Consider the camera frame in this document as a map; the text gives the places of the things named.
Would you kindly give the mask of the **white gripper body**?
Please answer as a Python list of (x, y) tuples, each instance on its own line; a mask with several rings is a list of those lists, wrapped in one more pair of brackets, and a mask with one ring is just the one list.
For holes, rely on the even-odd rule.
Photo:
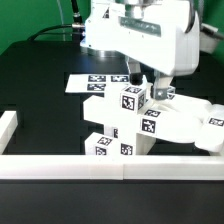
[(168, 76), (199, 63), (200, 25), (193, 0), (92, 0), (88, 19), (107, 19), (115, 50)]

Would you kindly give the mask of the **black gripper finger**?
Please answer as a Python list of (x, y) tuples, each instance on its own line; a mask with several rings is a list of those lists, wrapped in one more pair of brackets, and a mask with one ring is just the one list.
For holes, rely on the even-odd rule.
[(143, 74), (141, 72), (140, 63), (132, 58), (127, 62), (129, 80), (132, 85), (141, 85), (143, 83)]
[(158, 73), (155, 75), (155, 80), (151, 90), (151, 97), (155, 100), (165, 100), (167, 98), (168, 88), (173, 77)]

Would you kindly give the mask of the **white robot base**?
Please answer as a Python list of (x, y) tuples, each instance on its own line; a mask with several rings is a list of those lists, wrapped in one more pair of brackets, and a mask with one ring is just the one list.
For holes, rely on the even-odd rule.
[(111, 28), (107, 19), (87, 19), (85, 37), (80, 42), (81, 51), (100, 58), (121, 58), (122, 54), (115, 50), (112, 43)]

